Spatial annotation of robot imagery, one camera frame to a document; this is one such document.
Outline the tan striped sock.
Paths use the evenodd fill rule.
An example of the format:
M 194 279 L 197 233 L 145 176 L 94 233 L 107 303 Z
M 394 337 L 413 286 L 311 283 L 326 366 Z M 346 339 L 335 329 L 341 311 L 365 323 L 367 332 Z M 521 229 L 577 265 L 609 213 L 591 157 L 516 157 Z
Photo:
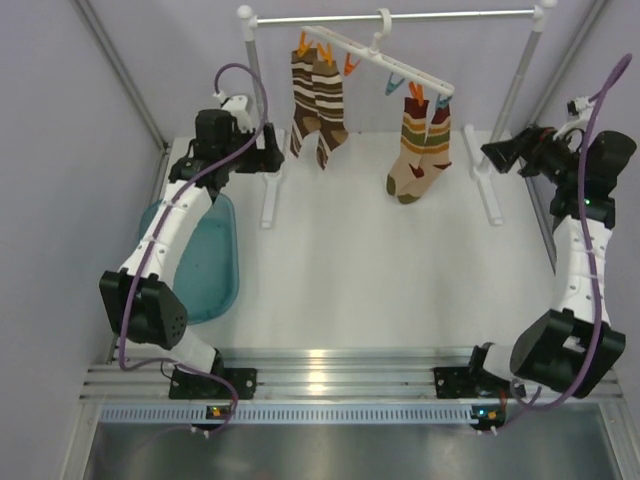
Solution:
M 404 98 L 400 150 L 386 178 L 386 192 L 396 196 L 414 180 L 425 176 L 420 161 L 426 138 L 426 116 L 429 102 L 413 97 Z
M 449 157 L 450 136 L 451 112 L 449 104 L 446 110 L 437 111 L 435 109 L 420 161 L 425 176 L 422 180 L 414 180 L 400 190 L 397 199 L 401 204 L 408 205 L 418 201 L 439 176 L 452 165 Z

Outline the white clip hanger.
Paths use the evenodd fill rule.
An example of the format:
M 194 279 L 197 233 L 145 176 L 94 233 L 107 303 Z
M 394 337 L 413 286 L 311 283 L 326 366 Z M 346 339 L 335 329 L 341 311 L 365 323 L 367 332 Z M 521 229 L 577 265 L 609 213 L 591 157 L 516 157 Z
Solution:
M 380 22 L 380 27 L 373 34 L 371 43 L 366 46 L 347 36 L 339 34 L 325 26 L 325 24 L 345 23 L 345 22 Z M 301 27 L 305 33 L 309 33 L 332 45 L 338 46 L 347 53 L 355 55 L 360 59 L 367 60 L 374 65 L 384 68 L 391 73 L 398 74 L 403 78 L 437 92 L 445 98 L 453 96 L 455 88 L 450 83 L 434 77 L 420 69 L 403 63 L 393 57 L 385 55 L 381 51 L 382 41 L 390 36 L 392 32 L 392 15 L 387 8 L 380 8 L 376 14 L 368 16 L 331 16 L 318 22 L 307 22 Z

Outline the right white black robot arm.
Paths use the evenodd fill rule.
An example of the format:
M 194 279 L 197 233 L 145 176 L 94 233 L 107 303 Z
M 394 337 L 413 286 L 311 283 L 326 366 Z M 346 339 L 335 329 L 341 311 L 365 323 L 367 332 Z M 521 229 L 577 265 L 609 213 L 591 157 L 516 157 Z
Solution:
M 617 131 L 602 131 L 587 150 L 572 149 L 572 129 L 532 125 L 482 152 L 507 173 L 517 161 L 522 177 L 542 175 L 556 187 L 550 203 L 556 261 L 550 307 L 512 346 L 487 342 L 466 367 L 434 371 L 440 399 L 496 398 L 517 377 L 555 392 L 585 398 L 620 358 L 624 334 L 614 330 L 604 299 L 608 242 L 616 221 L 611 196 L 637 149 Z

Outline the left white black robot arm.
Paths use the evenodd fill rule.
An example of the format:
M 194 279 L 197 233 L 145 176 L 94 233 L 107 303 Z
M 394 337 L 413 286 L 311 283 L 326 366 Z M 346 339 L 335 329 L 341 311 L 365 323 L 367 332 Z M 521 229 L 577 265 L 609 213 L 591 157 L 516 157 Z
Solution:
M 228 107 L 197 114 L 195 136 L 171 167 L 164 195 L 138 245 L 118 270 L 105 271 L 99 280 L 107 318 L 118 337 L 121 370 L 170 364 L 176 390 L 187 398 L 216 398 L 222 391 L 238 398 L 221 352 L 189 326 L 174 280 L 197 225 L 231 174 L 271 173 L 283 161 L 267 119 L 252 128 L 242 125 L 240 111 Z

